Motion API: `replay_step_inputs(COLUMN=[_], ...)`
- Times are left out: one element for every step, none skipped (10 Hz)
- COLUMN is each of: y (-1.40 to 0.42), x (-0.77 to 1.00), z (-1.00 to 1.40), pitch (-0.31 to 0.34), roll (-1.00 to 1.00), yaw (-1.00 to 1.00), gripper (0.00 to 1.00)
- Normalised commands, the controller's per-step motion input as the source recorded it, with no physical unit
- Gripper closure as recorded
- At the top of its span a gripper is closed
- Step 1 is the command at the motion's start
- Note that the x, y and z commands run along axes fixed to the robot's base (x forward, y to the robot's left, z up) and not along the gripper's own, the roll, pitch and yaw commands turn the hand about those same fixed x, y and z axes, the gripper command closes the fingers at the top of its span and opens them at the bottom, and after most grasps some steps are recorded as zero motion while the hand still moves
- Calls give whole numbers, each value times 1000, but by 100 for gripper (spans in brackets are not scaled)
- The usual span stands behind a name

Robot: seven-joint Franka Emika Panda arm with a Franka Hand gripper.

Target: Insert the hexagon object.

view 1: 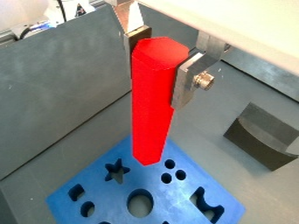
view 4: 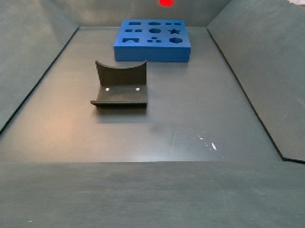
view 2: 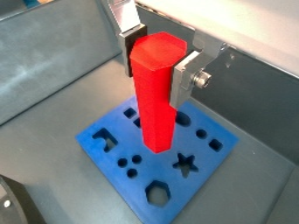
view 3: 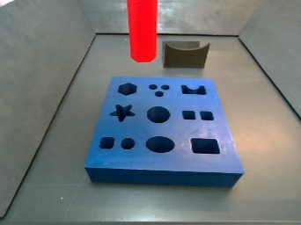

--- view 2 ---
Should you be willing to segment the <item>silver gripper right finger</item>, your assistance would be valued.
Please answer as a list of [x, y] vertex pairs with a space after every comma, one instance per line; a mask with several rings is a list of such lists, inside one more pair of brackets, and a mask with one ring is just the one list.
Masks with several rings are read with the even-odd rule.
[[194, 88], [209, 86], [211, 74], [206, 67], [229, 48], [225, 41], [199, 30], [194, 33], [193, 45], [195, 49], [173, 67], [170, 104], [175, 109], [190, 99]]

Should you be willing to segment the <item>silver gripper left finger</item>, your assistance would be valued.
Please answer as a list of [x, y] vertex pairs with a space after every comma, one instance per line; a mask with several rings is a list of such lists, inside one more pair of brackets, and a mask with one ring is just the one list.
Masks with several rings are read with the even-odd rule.
[[126, 75], [133, 77], [130, 53], [137, 40], [147, 34], [147, 26], [141, 22], [135, 0], [107, 0], [107, 4], [117, 21], [117, 34], [123, 50]]

